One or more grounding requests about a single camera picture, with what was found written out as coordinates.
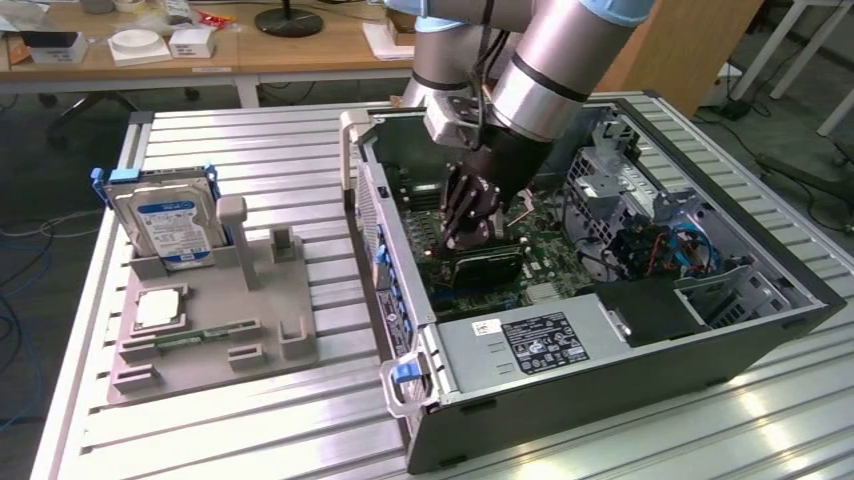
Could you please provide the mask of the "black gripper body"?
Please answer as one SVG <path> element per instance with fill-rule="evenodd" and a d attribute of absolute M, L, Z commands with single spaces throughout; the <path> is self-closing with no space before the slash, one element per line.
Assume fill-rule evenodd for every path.
<path fill-rule="evenodd" d="M 462 160 L 451 164 L 446 181 L 445 204 L 449 211 L 462 210 L 462 201 L 473 191 L 475 210 L 482 211 L 487 200 L 479 200 L 490 190 L 495 204 L 507 209 L 517 193 L 523 190 L 551 153 L 554 141 L 539 142 L 509 128 L 487 125 L 483 145 L 467 151 Z"/>

